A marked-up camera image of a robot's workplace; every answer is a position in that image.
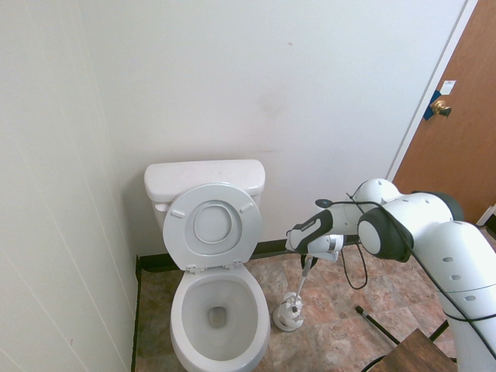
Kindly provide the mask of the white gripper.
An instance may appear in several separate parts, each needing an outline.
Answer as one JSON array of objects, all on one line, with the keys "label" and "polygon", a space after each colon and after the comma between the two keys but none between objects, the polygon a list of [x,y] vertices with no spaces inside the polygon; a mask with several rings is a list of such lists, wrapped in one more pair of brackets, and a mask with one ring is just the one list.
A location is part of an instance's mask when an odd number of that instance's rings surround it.
[{"label": "white gripper", "polygon": [[323,209],[287,231],[285,248],[301,255],[301,267],[305,267],[305,255],[312,256],[310,269],[316,265],[316,257],[336,262],[344,246],[345,236],[331,234],[332,227],[332,214],[328,209]]}]

